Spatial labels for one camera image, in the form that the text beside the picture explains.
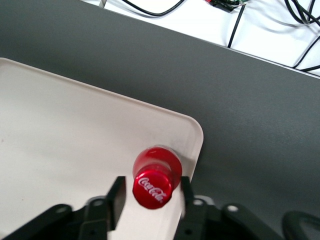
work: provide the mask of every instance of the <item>coca-cola logo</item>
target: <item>coca-cola logo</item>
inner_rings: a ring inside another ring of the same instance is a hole
[[[150,179],[148,177],[142,177],[139,179],[138,183],[140,186],[142,186],[152,197],[154,197],[157,201],[160,203],[163,202],[164,197],[167,196],[167,194],[164,193],[164,191],[159,188],[153,186],[150,182]]]

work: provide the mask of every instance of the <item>white surface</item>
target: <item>white surface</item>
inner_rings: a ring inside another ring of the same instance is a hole
[[[180,191],[161,209],[143,208],[132,194],[133,163],[144,149],[165,145],[191,177],[202,143],[191,117],[0,58],[0,232],[56,204],[77,210],[126,176],[126,203],[111,239],[168,240]]]
[[[177,0],[130,0],[139,7],[160,13]],[[85,0],[99,5],[100,0]],[[299,0],[308,8],[310,0]],[[221,46],[227,46],[240,8],[232,13],[212,7],[205,0],[186,0],[171,14],[152,18],[121,0],[107,0],[105,8],[123,15],[140,19],[186,35]],[[320,15],[320,0],[315,1],[312,14]],[[290,15],[283,0],[250,0],[244,9],[231,48],[269,61],[294,66],[308,46],[320,35],[320,27],[298,24]],[[320,42],[309,52],[298,69],[320,65]],[[310,71],[320,76],[320,69]]]

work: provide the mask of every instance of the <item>red bottle cap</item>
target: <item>red bottle cap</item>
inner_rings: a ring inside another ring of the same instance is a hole
[[[171,199],[181,175],[180,160],[170,148],[148,148],[134,162],[133,195],[140,205],[148,209],[161,208]]]

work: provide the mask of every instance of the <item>coca-cola bottle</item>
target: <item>coca-cola bottle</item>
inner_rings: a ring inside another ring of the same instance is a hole
[[[180,183],[182,166],[169,147],[157,145],[142,151],[133,165],[133,195],[148,209],[163,207]]]

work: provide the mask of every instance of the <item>black cable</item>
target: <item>black cable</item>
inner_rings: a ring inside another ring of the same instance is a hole
[[[142,9],[141,7],[133,4],[132,2],[128,1],[128,0],[122,0],[123,2],[125,2],[126,4],[130,5],[131,7],[135,8],[136,10],[150,15],[150,16],[154,16],[154,17],[162,17],[164,15],[167,15],[169,13],[171,13],[172,11],[174,11],[175,9],[177,9],[185,0],[180,0],[177,4],[175,4],[173,7],[169,8],[168,10],[164,11],[164,12],[160,12],[160,13],[155,13],[155,12],[151,12],[151,11],[147,11]]]
[[[312,0],[310,3],[310,7],[309,7],[309,13],[312,13],[312,10],[314,9],[314,5],[315,5],[316,0]]]
[[[313,41],[313,43],[308,47],[308,49],[305,51],[305,53],[303,54],[303,56],[300,58],[300,60],[298,61],[298,63],[296,65],[294,65],[292,68],[296,68],[298,67],[302,61],[305,59],[305,57],[307,56],[308,52],[310,51],[310,49],[320,40],[320,36],[318,36],[316,38],[316,40]]]
[[[308,67],[308,68],[305,68],[305,69],[301,69],[300,71],[302,71],[302,72],[309,72],[309,71],[317,70],[317,69],[320,69],[320,65]]]
[[[232,44],[232,42],[233,42],[233,40],[234,40],[236,31],[237,31],[237,28],[238,28],[238,25],[239,25],[239,22],[240,22],[242,13],[243,13],[244,10],[245,10],[245,7],[246,7],[245,4],[243,4],[243,5],[241,6],[240,12],[239,12],[239,14],[238,14],[238,17],[237,17],[237,19],[236,19],[235,25],[234,25],[234,27],[233,27],[233,31],[232,31],[232,34],[231,34],[231,37],[230,37],[230,40],[229,40],[228,48],[231,47],[231,44]]]
[[[297,11],[298,11],[298,14],[300,17],[298,17],[295,12],[293,11],[290,3],[289,3],[289,0],[284,0],[285,2],[285,5],[288,9],[288,11],[290,12],[291,16],[300,24],[305,24],[305,25],[310,25],[310,24],[313,24],[313,23],[316,23],[319,27],[320,27],[320,16],[318,17],[314,17],[312,15],[312,10],[314,8],[314,5],[315,5],[315,1],[316,0],[311,0],[310,2],[310,5],[309,5],[309,9],[306,10],[304,9],[298,2],[298,0],[291,0],[293,2],[293,4],[295,5]],[[301,62],[305,59],[305,57],[307,56],[308,52],[311,50],[311,48],[320,40],[320,36],[318,36],[316,38],[315,41],[313,41],[313,43],[307,48],[307,50],[305,51],[305,53],[303,54],[303,56],[300,58],[300,60],[298,61],[298,63],[296,65],[294,65],[292,68],[297,68]],[[319,67],[318,66],[315,66],[315,67],[309,67],[309,68],[305,68],[305,69],[302,69],[303,72],[308,72],[308,71],[311,71],[311,70],[315,70],[315,69],[318,69]]]
[[[286,8],[288,9],[288,11],[290,12],[291,16],[294,18],[294,20],[296,20],[298,23],[300,24],[313,24],[315,21],[314,20],[311,20],[310,19],[306,19],[304,13],[305,13],[305,9],[299,4],[299,2],[297,0],[291,0],[293,2],[293,4],[295,5],[299,15],[300,15],[300,18],[295,14],[294,10],[292,9],[290,3],[289,3],[289,0],[284,0],[285,2],[285,5],[286,5]],[[314,4],[315,4],[315,1],[316,0],[312,0],[311,3],[310,3],[310,7],[309,7],[309,10],[308,10],[308,13],[311,14],[312,12],[312,9],[314,7]]]

